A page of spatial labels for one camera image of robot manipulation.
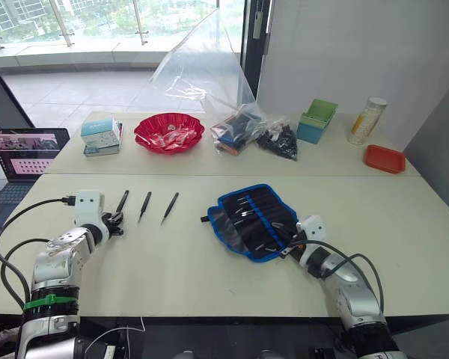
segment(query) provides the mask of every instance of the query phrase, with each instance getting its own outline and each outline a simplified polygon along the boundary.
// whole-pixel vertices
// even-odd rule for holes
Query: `jar lid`
[[[382,99],[381,97],[370,97],[369,101],[372,102],[374,105],[378,106],[387,106],[388,102],[385,99]]]

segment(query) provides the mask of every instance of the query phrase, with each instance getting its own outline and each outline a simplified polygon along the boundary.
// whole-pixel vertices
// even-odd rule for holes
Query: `laptop screen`
[[[0,165],[10,182],[32,182],[70,136],[67,129],[0,129]]]

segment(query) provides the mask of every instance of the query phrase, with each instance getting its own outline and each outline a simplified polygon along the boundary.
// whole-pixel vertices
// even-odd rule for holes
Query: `tool pouch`
[[[218,206],[208,209],[216,236],[230,251],[254,262],[276,258],[286,248],[272,222],[295,227],[298,217],[268,185],[253,185],[218,198]]]

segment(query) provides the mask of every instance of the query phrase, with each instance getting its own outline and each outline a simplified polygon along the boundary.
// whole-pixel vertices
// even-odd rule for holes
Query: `white table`
[[[298,141],[297,162],[283,159],[250,144],[239,156],[219,154],[213,145],[210,127],[215,122],[206,115],[192,114],[202,121],[206,130],[201,141],[190,151],[173,156],[149,152],[135,143],[133,130],[151,113],[115,113],[123,122],[124,133],[120,153],[112,156],[87,158],[83,156],[84,144],[79,131],[46,170],[50,174],[176,174],[221,176],[387,176],[384,171],[363,163],[367,145],[355,146],[346,140],[355,115],[338,114],[316,144]],[[110,117],[109,113],[92,113],[87,120]],[[376,128],[367,144],[394,148],[393,144]],[[398,175],[419,176],[406,162],[406,171]]]
[[[253,263],[231,253],[210,224],[200,222],[218,196],[260,182],[270,184],[300,217],[321,215],[329,243],[372,259],[382,278],[387,316],[449,313],[449,209],[420,177],[46,174],[18,210],[95,188],[106,195],[106,209],[112,211],[129,189],[125,235],[99,248],[84,268],[83,316],[334,315],[326,309],[319,281],[291,258]],[[147,191],[153,195],[138,225]],[[176,191],[180,196],[160,227]],[[1,252],[24,239],[58,236],[72,226],[72,207],[39,207],[10,226]],[[42,247],[25,246],[11,259],[27,278]],[[362,268],[374,283],[365,264]],[[1,282],[0,313],[19,313]]]

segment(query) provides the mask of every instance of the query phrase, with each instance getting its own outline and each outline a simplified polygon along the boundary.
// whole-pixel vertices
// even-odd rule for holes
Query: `floor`
[[[37,127],[66,127],[72,135],[92,111],[201,110],[150,84],[153,71],[90,71],[3,76]]]

